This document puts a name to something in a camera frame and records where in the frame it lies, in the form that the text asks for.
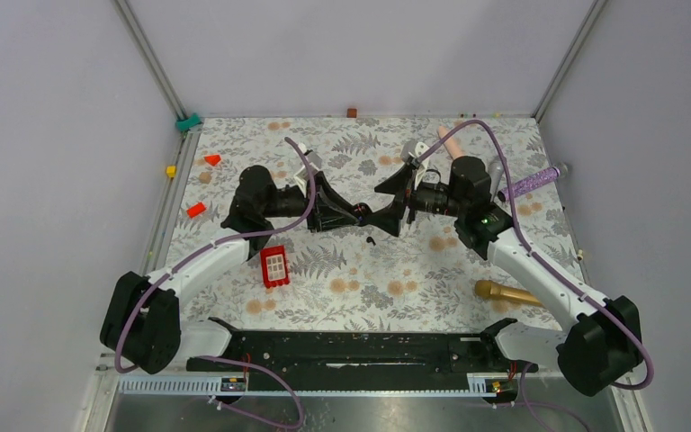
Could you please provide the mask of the black earbuds charging case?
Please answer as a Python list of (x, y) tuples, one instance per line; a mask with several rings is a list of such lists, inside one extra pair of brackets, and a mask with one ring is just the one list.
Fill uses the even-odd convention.
[(359, 202), (354, 205), (353, 213), (357, 219), (358, 226), (363, 227), (368, 224), (368, 218), (372, 214), (372, 210), (365, 202)]

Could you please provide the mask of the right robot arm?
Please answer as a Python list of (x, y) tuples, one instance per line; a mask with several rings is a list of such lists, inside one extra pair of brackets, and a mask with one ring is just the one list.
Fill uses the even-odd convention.
[(455, 159), (446, 184), (421, 181), (419, 169), (411, 158), (375, 186), (376, 193), (393, 198), (374, 213), (378, 227), (398, 235), (403, 219), (417, 212), (453, 217), (463, 245), (523, 285), (560, 325), (549, 330), (499, 323), (480, 346), (485, 366), (501, 371), (514, 360), (530, 362), (560, 371), (575, 390), (594, 396), (643, 362), (636, 305), (624, 296), (612, 300), (558, 268), (492, 202), (491, 178), (480, 159)]

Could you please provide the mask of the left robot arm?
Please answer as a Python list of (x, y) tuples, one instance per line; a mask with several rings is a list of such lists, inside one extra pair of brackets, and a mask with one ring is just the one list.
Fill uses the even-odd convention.
[(182, 317), (183, 306), (257, 256), (277, 232), (273, 218), (312, 224), (317, 217), (343, 216), (352, 226), (364, 223), (368, 214), (366, 204), (351, 204), (330, 190), (321, 173), (303, 186), (278, 188), (266, 167), (245, 169), (229, 215), (210, 243), (170, 267), (119, 278), (100, 332), (101, 342), (114, 352), (115, 369), (157, 374), (172, 363), (206, 355), (220, 369), (235, 368), (244, 348), (231, 337), (228, 325), (215, 319), (188, 322)]

